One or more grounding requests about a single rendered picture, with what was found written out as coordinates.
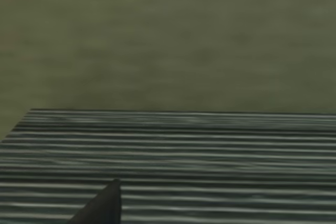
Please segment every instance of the wooden deck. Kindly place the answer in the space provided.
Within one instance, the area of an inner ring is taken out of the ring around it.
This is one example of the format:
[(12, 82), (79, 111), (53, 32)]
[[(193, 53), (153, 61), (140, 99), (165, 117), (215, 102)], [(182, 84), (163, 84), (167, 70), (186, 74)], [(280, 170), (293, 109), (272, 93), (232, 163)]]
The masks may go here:
[(31, 110), (0, 223), (65, 223), (114, 178), (124, 224), (335, 223), (335, 154), (335, 115)]

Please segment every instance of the roof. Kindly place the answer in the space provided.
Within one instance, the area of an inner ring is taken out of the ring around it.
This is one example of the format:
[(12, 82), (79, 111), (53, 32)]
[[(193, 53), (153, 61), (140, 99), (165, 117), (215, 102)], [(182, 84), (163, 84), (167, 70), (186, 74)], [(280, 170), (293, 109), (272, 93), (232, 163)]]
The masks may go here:
[(334, 223), (336, 116), (31, 110), (0, 145), (0, 220), (65, 223), (114, 178), (123, 223)]

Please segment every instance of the blurry green ground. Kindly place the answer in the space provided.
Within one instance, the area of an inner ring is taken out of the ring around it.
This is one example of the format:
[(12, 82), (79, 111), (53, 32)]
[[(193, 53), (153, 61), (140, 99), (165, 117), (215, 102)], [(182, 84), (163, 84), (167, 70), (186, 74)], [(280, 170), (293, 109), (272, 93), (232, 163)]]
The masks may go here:
[(32, 107), (336, 112), (336, 0), (0, 9), (0, 138)]

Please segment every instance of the boardwalk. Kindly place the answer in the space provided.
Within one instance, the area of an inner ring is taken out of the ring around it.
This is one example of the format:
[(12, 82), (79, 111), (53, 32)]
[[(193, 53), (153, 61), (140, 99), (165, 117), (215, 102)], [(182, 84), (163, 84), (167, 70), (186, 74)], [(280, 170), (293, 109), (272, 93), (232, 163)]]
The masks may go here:
[(335, 115), (32, 110), (0, 145), (0, 220), (65, 223), (121, 178), (124, 224), (335, 223), (335, 154)]

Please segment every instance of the dark triangular object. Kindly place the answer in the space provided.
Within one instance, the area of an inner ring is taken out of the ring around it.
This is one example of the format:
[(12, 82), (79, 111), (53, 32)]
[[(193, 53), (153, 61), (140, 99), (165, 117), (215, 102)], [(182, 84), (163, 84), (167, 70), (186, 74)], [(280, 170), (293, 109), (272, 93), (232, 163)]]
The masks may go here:
[(120, 224), (120, 180), (115, 179), (80, 209), (67, 224)]

